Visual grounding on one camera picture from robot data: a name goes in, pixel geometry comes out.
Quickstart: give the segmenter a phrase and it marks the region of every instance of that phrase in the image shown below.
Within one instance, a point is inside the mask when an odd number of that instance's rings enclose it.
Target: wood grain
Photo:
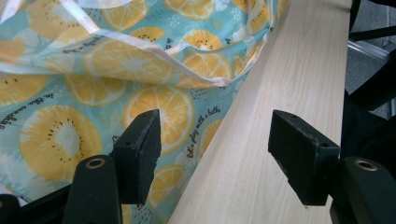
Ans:
[[[267,145],[273,109],[340,143],[349,8],[290,0],[169,223],[331,223],[330,202],[301,205]]]

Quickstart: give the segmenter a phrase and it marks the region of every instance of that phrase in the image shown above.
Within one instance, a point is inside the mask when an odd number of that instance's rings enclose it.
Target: lemon slice print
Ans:
[[[165,5],[179,15],[198,21],[209,19],[215,10],[214,0],[165,0]]]
[[[233,76],[232,68],[227,59],[219,53],[191,53],[183,63],[195,73],[203,77]]]
[[[43,90],[46,76],[0,77],[0,106],[23,102]]]
[[[21,130],[21,154],[37,174],[49,181],[70,181],[76,166],[102,152],[95,126],[71,106],[37,109]]]
[[[269,21],[270,15],[268,13],[267,5],[263,0],[257,1],[248,16],[248,26],[253,33],[257,33]]]
[[[83,105],[108,105],[121,98],[129,82],[111,77],[64,76],[68,88]]]
[[[148,12],[146,1],[133,0],[120,7],[102,9],[103,15],[115,31],[122,31],[138,23]]]
[[[155,171],[148,193],[148,204],[155,208],[177,186],[183,174],[184,168],[177,164],[167,165]]]
[[[0,41],[1,61],[14,63],[17,58],[22,56],[23,52],[24,45],[22,38]]]
[[[206,30],[194,30],[183,37],[183,40],[198,49],[219,49],[221,40]]]
[[[209,123],[202,134],[201,144],[199,146],[199,155],[202,158],[209,146],[210,142],[212,141],[213,136],[215,136],[216,131],[218,130],[222,119],[218,119]]]
[[[219,53],[203,54],[193,52],[184,59],[183,63],[202,77],[233,78],[233,70],[230,63]],[[187,76],[182,77],[176,85],[183,88],[203,88],[212,86],[208,84],[208,82]]]
[[[89,34],[58,0],[38,0],[26,12],[30,28],[48,39],[68,44]]]
[[[147,26],[147,27],[142,27],[140,29],[137,29],[133,32],[130,33],[131,36],[147,40],[151,43],[154,43],[156,40],[161,38],[165,32],[156,27],[156,26]]]
[[[242,11],[248,12],[248,0],[232,0],[232,2]]]
[[[192,100],[189,94],[166,86],[148,86],[138,90],[124,110],[124,126],[139,114],[159,109],[161,116],[162,154],[179,148],[189,137],[193,122]]]
[[[168,83],[175,69],[153,54],[117,40],[107,40],[83,56],[88,74],[148,83]]]
[[[242,54],[236,54],[233,56],[233,68],[236,76],[241,75],[246,65],[245,56]]]

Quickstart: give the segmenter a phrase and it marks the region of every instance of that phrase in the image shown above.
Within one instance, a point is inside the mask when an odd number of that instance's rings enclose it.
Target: kiwi print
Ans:
[[[207,30],[193,30],[183,37],[183,40],[198,49],[212,50],[222,47],[221,40]]]
[[[147,21],[154,21],[154,20],[159,20],[163,17],[163,10],[153,10],[150,12],[145,19]]]
[[[85,13],[90,16],[93,21],[100,22],[102,20],[102,10],[99,8],[83,8]]]
[[[88,35],[58,0],[38,0],[26,12],[30,28],[48,39],[67,44]]]
[[[207,100],[206,89],[190,89],[189,94],[193,100]]]
[[[49,181],[71,181],[77,164],[102,152],[95,126],[75,108],[44,106],[26,120],[21,154],[37,174]]]
[[[46,76],[0,77],[0,106],[23,102],[39,93],[46,84]]]
[[[264,27],[264,25],[269,21],[270,15],[268,13],[267,5],[265,5],[263,0],[255,2],[250,13],[248,25],[254,34]]]
[[[165,32],[156,26],[147,26],[137,29],[130,33],[131,36],[154,43],[163,37]]]
[[[154,213],[147,206],[132,209],[131,223],[152,223]]]

